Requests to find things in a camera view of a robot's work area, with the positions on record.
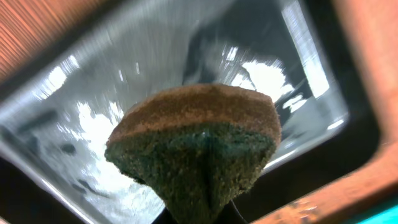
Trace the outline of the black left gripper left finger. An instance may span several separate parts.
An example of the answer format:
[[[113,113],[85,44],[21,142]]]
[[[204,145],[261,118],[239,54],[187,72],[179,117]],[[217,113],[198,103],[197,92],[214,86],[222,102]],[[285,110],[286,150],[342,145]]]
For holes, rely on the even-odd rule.
[[[169,211],[166,208],[163,209],[163,211],[152,222],[152,224],[170,224],[170,213],[169,213]]]

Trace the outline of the green yellow sponge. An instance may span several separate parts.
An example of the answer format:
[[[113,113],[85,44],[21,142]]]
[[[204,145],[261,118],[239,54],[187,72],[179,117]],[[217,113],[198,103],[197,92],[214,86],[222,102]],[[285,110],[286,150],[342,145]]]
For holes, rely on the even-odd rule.
[[[280,140],[271,97],[197,84],[135,105],[109,136],[104,156],[150,187],[177,223],[213,223],[253,187]]]

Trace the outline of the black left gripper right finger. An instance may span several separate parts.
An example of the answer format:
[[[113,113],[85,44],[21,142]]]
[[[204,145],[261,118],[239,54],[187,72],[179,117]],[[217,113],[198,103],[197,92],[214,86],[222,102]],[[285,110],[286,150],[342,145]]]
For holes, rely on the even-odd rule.
[[[248,222],[239,213],[234,202],[231,200],[218,215],[217,224],[248,224]]]

